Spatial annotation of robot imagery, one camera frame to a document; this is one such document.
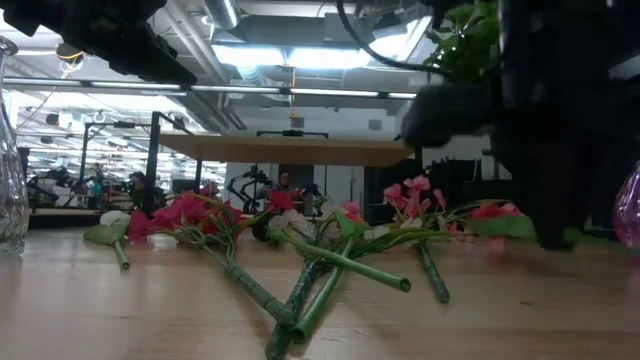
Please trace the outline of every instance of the black cable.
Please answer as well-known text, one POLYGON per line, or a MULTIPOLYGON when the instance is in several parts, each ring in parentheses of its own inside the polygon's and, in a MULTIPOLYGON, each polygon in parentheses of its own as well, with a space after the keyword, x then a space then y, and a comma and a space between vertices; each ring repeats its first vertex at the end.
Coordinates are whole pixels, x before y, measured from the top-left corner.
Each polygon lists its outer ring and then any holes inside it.
POLYGON ((371 49, 369 45, 367 45, 364 41, 362 41, 360 36, 358 36, 355 30, 353 30, 353 27, 351 27, 351 24, 349 23, 349 19, 347 18, 347 14, 344 11, 344 0, 337 0, 336 8, 338 9, 338 16, 340 16, 340 21, 342 22, 342 26, 344 26, 344 29, 349 33, 349 35, 351 36, 351 38, 353 38, 356 44, 358 44, 358 46, 362 48, 362 50, 364 50, 376 61, 388 66, 395 67, 395 68, 407 69, 407 70, 413 70, 413 71, 425 71, 425 72, 430 72, 433 74, 440 75, 444 78, 451 78, 450 73, 443 71, 441 69, 438 69, 437 67, 425 66, 421 64, 409 64, 405 62, 395 61, 373 51, 373 49, 371 49))

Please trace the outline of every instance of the desk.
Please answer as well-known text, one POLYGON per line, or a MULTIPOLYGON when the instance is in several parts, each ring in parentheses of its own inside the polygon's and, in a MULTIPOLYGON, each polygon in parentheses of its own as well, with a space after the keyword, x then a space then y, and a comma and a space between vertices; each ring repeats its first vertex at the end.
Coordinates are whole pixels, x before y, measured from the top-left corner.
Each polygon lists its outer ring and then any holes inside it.
MULTIPOLYGON (((408 294, 345 274, 329 315, 292 358, 331 360, 638 359, 640 268, 609 248, 546 254, 509 245, 434 246, 451 291, 439 304, 408 249, 366 259, 407 276, 408 294)), ((273 321, 205 254, 173 241, 110 249, 80 231, 31 232, 22 261, 0 261, 2 360, 263 359, 273 321)), ((238 261, 286 299, 300 259, 248 236, 238 261)))

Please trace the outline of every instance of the glass vase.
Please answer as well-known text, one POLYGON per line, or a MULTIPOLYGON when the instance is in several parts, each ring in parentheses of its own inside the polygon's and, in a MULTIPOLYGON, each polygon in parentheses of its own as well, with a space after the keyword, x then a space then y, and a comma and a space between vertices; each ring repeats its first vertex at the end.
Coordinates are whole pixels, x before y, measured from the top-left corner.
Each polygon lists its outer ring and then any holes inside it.
MULTIPOLYGON (((16 45, 0 36, 0 94, 4 61, 18 52, 16 45)), ((0 256, 20 255, 29 226, 29 202, 20 154, 11 131, 4 101, 0 112, 0 256)))
POLYGON ((618 192, 613 208, 613 230, 623 245, 640 253, 640 161, 618 192))

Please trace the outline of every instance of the white flower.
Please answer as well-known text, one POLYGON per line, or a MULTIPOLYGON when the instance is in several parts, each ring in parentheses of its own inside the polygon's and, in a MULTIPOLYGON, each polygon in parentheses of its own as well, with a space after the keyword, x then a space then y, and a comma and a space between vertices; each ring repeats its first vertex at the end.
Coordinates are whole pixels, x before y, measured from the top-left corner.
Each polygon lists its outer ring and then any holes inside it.
POLYGON ((269 220, 270 230, 284 230, 289 226, 289 221, 283 215, 276 215, 269 220))
POLYGON ((111 225, 113 223, 129 223, 131 215, 120 210, 108 211, 100 216, 100 224, 111 225))
POLYGON ((316 228, 312 223, 304 221, 289 224, 289 227, 284 232, 298 241, 306 242, 309 241, 309 239, 315 238, 316 228))
POLYGON ((375 240, 382 235, 389 233, 389 228, 386 226, 376 226, 373 230, 367 230, 364 232, 365 240, 375 240))
POLYGON ((407 221, 405 221, 404 223, 402 223, 402 225, 400 225, 401 229, 406 229, 406 228, 421 228, 422 227, 422 219, 420 218, 415 218, 415 219, 409 219, 407 221))
POLYGON ((333 212, 336 210, 340 210, 342 213, 345 213, 345 214, 347 212, 341 206, 333 205, 328 200, 325 201, 324 204, 322 204, 322 207, 320 208, 320 212, 322 212, 322 216, 320 216, 319 220, 320 221, 327 220, 327 218, 329 218, 329 216, 331 216, 331 214, 333 214, 333 212))
POLYGON ((269 220, 269 228, 271 230, 284 230, 290 224, 300 224, 307 222, 304 215, 299 214, 294 209, 285 211, 282 215, 276 215, 269 220))

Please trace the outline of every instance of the fluorescent light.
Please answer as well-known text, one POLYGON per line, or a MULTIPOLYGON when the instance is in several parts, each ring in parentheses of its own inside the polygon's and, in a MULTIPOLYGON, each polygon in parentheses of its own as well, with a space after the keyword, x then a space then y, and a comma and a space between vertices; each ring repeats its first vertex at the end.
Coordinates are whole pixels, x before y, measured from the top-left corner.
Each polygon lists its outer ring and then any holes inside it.
POLYGON ((5 78, 7 85, 41 85, 41 86, 62 86, 62 87, 82 87, 82 83, 76 80, 56 80, 56 79, 32 79, 32 78, 5 78))
POLYGON ((389 99, 413 100, 415 98, 416 98, 416 94, 411 94, 411 93, 389 93, 389 99))
POLYGON ((118 88, 118 89, 144 89, 144 90, 180 90, 180 85, 171 84, 152 84, 152 83, 134 83, 134 82, 115 82, 115 81, 92 81, 93 86, 118 88))
POLYGON ((294 95, 327 95, 327 96, 353 96, 353 97, 377 97, 377 91, 359 90, 328 90, 328 89, 291 89, 294 95))
POLYGON ((425 16, 407 24, 409 35, 407 36, 407 41, 404 43, 403 49, 398 53, 396 60, 409 60, 413 50, 415 50, 420 40, 424 37, 424 32, 427 31, 429 23, 431 23, 431 16, 425 16))
POLYGON ((353 69, 362 65, 358 50, 298 48, 289 64, 302 69, 353 69))
POLYGON ((235 66, 282 65, 284 56, 277 48, 213 45, 213 51, 223 64, 235 66))
POLYGON ((218 85, 194 85, 191 89, 195 91, 220 91, 227 93, 253 93, 253 94, 279 94, 280 89, 274 87, 258 87, 258 86, 218 86, 218 85))

